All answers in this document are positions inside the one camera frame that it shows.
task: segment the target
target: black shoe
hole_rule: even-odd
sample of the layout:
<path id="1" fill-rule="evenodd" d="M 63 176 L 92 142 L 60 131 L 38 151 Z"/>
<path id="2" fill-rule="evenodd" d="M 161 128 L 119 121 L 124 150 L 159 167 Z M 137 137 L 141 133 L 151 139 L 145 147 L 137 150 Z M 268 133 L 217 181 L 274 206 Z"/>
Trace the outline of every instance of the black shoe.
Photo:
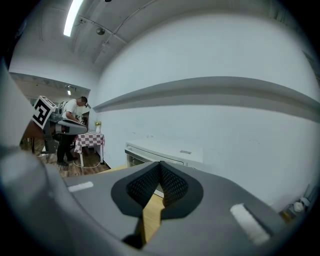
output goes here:
<path id="1" fill-rule="evenodd" d="M 72 158 L 70 158 L 70 159 L 68 159 L 68 162 L 72 162 L 72 161 L 75 161 L 75 160 L 78 160 L 78 157 L 72 157 Z"/>
<path id="2" fill-rule="evenodd" d="M 63 162 L 56 162 L 58 164 L 58 166 L 68 166 L 69 164 L 67 164 L 65 161 Z"/>

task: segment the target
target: ceiling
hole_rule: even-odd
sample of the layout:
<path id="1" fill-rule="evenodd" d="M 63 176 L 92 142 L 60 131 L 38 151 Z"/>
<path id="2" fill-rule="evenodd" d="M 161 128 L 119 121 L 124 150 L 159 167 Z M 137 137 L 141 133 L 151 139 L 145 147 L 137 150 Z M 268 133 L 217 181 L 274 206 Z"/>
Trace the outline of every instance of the ceiling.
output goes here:
<path id="1" fill-rule="evenodd" d="M 31 82 L 31 83 L 34 83 L 37 85 L 49 86 L 52 88 L 56 88 L 60 91 L 63 91 L 63 93 L 67 93 L 67 88 L 68 88 L 71 91 L 72 95 L 76 95 L 76 96 L 79 95 L 79 97 L 80 96 L 87 96 L 90 91 L 86 88 L 79 87 L 79 86 L 76 86 L 73 84 L 68 84 L 68 83 L 64 83 L 64 82 L 60 82 L 60 81 L 56 81 L 56 80 L 52 80 L 52 79 L 47 79 L 47 78 L 43 78 L 43 77 L 38 77 L 38 76 L 34 76 L 34 75 L 13 73 L 13 72 L 11 72 L 10 74 L 11 74 L 11 77 L 13 78 L 13 80 L 15 80 L 15 81 Z"/>
<path id="2" fill-rule="evenodd" d="M 144 31 L 189 12 L 208 9 L 249 11 L 299 31 L 295 20 L 275 0 L 84 0 L 71 37 L 67 37 L 63 31 L 71 3 L 72 0 L 43 0 L 28 18 L 27 26 L 37 30 L 40 40 L 64 44 L 73 54 L 99 69 Z M 103 28 L 105 34 L 98 35 L 98 28 Z"/>

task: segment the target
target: person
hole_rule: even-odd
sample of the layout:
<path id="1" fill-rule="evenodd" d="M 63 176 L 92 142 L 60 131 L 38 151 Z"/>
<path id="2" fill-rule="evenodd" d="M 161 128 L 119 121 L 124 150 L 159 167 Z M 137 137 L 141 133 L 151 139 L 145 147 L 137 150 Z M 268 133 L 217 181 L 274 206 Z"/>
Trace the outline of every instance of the person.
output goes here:
<path id="1" fill-rule="evenodd" d="M 88 100 L 86 97 L 82 96 L 78 99 L 71 99 L 69 100 L 63 107 L 62 111 L 62 117 L 65 119 L 70 119 L 75 122 L 80 123 L 78 119 L 75 118 L 76 116 L 76 110 L 77 106 L 83 107 L 87 105 Z M 64 161 L 64 157 L 66 155 L 67 161 L 73 161 L 76 160 L 77 158 L 74 157 L 71 152 L 70 152 L 70 144 L 74 140 L 75 135 L 66 135 L 66 134 L 61 134 L 61 139 L 59 142 L 59 146 L 57 149 L 57 164 L 60 166 L 67 166 L 68 164 Z"/>

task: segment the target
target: table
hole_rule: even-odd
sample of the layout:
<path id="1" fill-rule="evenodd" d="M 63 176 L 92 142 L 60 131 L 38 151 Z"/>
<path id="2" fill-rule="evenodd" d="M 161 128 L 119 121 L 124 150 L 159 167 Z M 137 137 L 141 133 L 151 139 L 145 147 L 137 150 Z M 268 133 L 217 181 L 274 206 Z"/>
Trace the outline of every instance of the table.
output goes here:
<path id="1" fill-rule="evenodd" d="M 79 134 L 75 137 L 74 152 L 80 155 L 81 167 L 84 167 L 82 147 L 100 146 L 100 162 L 104 163 L 104 144 L 105 136 L 102 133 L 88 131 L 85 134 Z"/>

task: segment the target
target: white t-shirt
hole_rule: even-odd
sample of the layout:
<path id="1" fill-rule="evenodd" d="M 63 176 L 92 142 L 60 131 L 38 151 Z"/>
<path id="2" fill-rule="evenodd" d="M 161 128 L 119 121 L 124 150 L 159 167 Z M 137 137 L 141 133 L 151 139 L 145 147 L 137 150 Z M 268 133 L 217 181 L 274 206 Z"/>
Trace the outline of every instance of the white t-shirt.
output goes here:
<path id="1" fill-rule="evenodd" d="M 66 118 L 67 119 L 67 111 L 68 112 L 71 112 L 73 117 L 76 116 L 76 111 L 77 111 L 77 100 L 74 98 L 74 99 L 71 99 L 69 100 L 63 107 L 63 114 L 62 114 L 62 117 L 63 118 Z"/>

